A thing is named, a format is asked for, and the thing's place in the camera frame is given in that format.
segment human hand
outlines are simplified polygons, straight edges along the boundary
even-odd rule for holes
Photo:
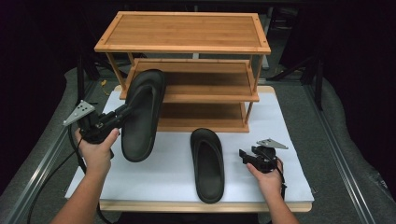
[[[280,159],[276,161],[276,165],[280,172],[283,172],[283,162]],[[247,164],[247,168],[259,182],[259,188],[265,200],[267,200],[269,196],[280,195],[282,178],[277,169],[270,173],[264,174],[257,170],[256,167],[250,163]]]
[[[87,165],[86,175],[99,175],[104,177],[110,169],[110,148],[117,140],[120,132],[118,129],[113,129],[101,144],[90,144],[84,139],[81,140],[79,129],[76,130],[75,136],[79,142],[78,147],[81,149],[82,156]]]

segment shoe rack shelf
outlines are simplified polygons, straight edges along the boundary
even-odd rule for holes
[[[134,77],[156,68],[165,72],[167,87],[158,131],[248,132],[248,117],[257,93],[258,72],[252,55],[271,50],[254,13],[126,12],[117,14],[95,46],[113,66],[125,99]],[[120,74],[113,53],[131,61],[128,77]],[[146,59],[133,52],[248,54],[249,60]]]

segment wooden board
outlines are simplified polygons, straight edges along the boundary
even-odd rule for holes
[[[207,128],[221,133],[248,133],[244,103],[163,104],[159,132],[188,132]]]
[[[121,11],[97,52],[270,54],[258,14]]]
[[[166,75],[165,103],[258,102],[247,60],[135,59],[126,80],[125,99],[133,78],[148,69]]]

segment forearm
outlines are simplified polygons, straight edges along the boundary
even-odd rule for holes
[[[290,211],[280,194],[265,196],[268,208],[270,210],[271,219],[274,224],[279,223],[299,223],[294,214]]]
[[[105,175],[87,173],[51,223],[93,223]]]

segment wooden shelf board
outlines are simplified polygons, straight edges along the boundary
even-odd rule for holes
[[[271,53],[257,13],[121,11],[102,35],[95,50]]]
[[[248,133],[245,117],[244,103],[163,104],[158,131],[192,132],[208,128],[214,132]]]
[[[260,101],[248,60],[135,59],[120,98],[126,98],[134,76],[153,68],[165,72],[165,103]]]

